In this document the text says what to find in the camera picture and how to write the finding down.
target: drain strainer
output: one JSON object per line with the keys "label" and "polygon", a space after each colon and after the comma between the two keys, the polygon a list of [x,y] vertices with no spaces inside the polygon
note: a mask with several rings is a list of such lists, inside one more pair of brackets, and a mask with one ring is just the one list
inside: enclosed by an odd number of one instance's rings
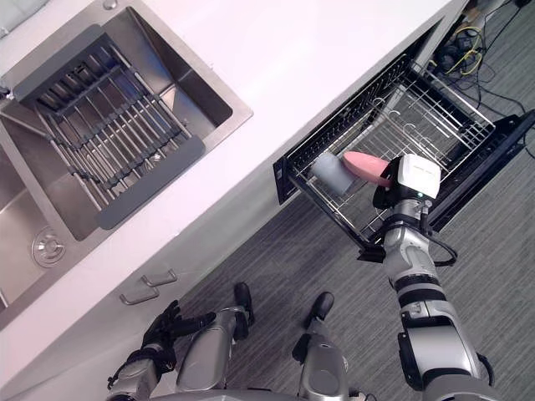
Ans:
{"label": "drain strainer", "polygon": [[65,254],[65,247],[50,226],[44,227],[33,239],[32,256],[42,267],[52,267]]}

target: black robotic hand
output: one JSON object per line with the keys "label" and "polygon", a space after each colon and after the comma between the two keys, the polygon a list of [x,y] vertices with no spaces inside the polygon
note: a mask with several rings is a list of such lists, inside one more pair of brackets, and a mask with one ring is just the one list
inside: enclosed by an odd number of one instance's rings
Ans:
{"label": "black robotic hand", "polygon": [[159,344],[163,348],[172,348],[178,337],[184,337],[198,332],[210,324],[215,318],[214,312],[209,312],[199,317],[182,319],[181,309],[175,300],[159,316],[154,319],[143,336],[141,347],[148,344]]}
{"label": "black robotic hand", "polygon": [[108,389],[114,386],[121,370],[131,363],[149,359],[154,362],[156,377],[160,381],[163,373],[170,372],[176,366],[176,356],[173,344],[178,337],[184,337],[210,324],[215,318],[214,312],[199,317],[182,319],[181,309],[175,300],[158,315],[143,335],[141,348],[134,351],[126,359],[113,377],[108,378]]}

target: metal handle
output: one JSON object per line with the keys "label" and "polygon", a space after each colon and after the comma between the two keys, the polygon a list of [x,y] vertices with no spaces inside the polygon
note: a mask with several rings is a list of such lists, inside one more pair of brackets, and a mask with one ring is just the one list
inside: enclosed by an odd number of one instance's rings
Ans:
{"label": "metal handle", "polygon": [[142,303],[145,301],[149,301],[150,299],[157,298],[160,295],[160,292],[158,291],[158,288],[150,287],[151,294],[142,297],[142,298],[136,298],[136,299],[128,299],[125,294],[120,294],[119,299],[121,302],[123,302],[125,305],[137,305],[138,303]]}
{"label": "metal handle", "polygon": [[176,277],[176,274],[173,271],[173,269],[169,269],[167,274],[169,275],[169,278],[165,278],[161,280],[160,282],[152,282],[149,279],[149,277],[147,277],[146,275],[143,275],[141,277],[141,281],[144,282],[147,286],[153,288],[153,287],[163,286],[164,284],[169,284],[170,282],[175,282],[176,280],[178,280],[178,277]]}

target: gray cup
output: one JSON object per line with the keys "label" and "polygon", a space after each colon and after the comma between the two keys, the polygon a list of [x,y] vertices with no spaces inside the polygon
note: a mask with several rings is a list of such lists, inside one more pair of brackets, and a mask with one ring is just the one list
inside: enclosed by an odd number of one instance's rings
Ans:
{"label": "gray cup", "polygon": [[316,159],[311,171],[338,196],[344,195],[357,179],[351,171],[345,168],[342,160],[327,152]]}

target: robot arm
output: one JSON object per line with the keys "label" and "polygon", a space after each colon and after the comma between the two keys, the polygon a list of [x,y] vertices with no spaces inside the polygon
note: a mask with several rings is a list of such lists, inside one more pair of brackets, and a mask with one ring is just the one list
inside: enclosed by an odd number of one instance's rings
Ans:
{"label": "robot arm", "polygon": [[424,390],[424,400],[498,400],[481,380],[478,355],[436,273],[436,265],[452,264],[456,253],[448,247],[452,258],[442,263],[429,253],[433,238],[427,213],[438,194],[440,174],[431,161],[405,155],[389,163],[383,177],[390,188],[379,187],[374,196],[375,207],[393,211],[377,236],[384,238],[383,263],[400,303],[401,365],[406,382]]}

